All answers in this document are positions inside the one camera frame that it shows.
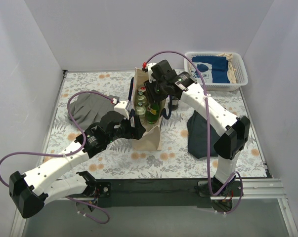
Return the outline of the dark cola bottle red cap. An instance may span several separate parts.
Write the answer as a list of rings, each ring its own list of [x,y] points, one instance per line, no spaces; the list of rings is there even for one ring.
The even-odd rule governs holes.
[[[169,100],[168,108],[171,111],[177,110],[178,109],[178,102],[179,102],[179,99],[176,96],[172,96],[171,99]]]

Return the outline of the Pocari Sweat plastic bottle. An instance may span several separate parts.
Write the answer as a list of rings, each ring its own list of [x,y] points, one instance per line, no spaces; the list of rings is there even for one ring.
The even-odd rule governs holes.
[[[184,112],[184,111],[189,110],[189,109],[190,109],[190,106],[187,105],[186,103],[179,102],[179,107],[178,107],[178,109],[179,109],[180,111]]]

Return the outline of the green Perrier bottle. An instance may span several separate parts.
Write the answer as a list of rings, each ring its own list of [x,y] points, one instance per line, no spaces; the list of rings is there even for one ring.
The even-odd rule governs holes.
[[[158,103],[148,103],[146,120],[149,124],[155,124],[159,119],[160,106]]]

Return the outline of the beige canvas tote bag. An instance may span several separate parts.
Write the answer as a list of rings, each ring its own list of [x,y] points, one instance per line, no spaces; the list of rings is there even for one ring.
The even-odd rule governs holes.
[[[144,87],[144,82],[149,79],[148,72],[142,71],[140,68],[135,68],[133,76],[131,104],[132,108],[136,110],[138,92],[141,87]],[[139,140],[132,140],[133,149],[136,151],[160,151],[162,149],[162,121],[164,117],[161,115],[161,110],[165,109],[166,99],[160,102],[159,119],[154,124],[149,124],[146,117],[143,116],[140,121],[142,126],[146,129],[142,138]]]

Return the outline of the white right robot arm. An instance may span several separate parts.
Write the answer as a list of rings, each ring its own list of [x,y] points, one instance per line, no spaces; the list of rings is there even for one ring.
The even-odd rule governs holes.
[[[192,107],[207,122],[207,151],[214,149],[218,155],[218,167],[214,176],[208,176],[212,196],[225,196],[232,191],[231,181],[239,153],[248,141],[250,120],[238,117],[216,102],[188,72],[177,74],[167,60],[159,63],[143,63],[148,73],[144,82],[149,98],[158,103],[168,96]]]

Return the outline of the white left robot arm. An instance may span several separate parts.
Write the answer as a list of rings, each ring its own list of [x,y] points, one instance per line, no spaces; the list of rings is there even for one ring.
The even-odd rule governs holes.
[[[106,150],[113,141],[119,138],[139,140],[145,131],[138,115],[125,119],[118,112],[109,111],[100,122],[91,124],[64,150],[71,152],[82,147],[78,153],[50,159],[24,174],[18,171],[11,174],[9,195],[21,216],[30,218],[46,204],[70,195],[106,197],[104,189],[109,188],[109,183],[98,182],[87,171],[66,179],[61,179],[61,176]]]

